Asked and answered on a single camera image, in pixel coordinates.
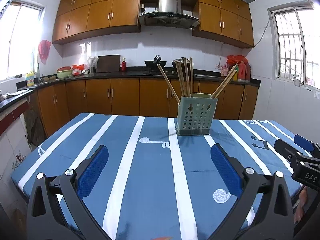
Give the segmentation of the person's right hand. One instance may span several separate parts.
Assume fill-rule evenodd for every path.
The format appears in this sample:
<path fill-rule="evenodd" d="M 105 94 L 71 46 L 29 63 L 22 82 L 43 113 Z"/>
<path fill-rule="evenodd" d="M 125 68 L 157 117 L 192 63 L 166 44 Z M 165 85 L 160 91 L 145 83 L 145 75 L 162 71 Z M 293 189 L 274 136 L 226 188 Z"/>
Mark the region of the person's right hand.
<path fill-rule="evenodd" d="M 298 204 L 294 213 L 294 225 L 296 226 L 302 218 L 305 216 L 306 211 L 309 209 L 309 205 L 312 203 L 311 195 L 309 194 L 309 188 L 304 187 L 299 194 Z"/>

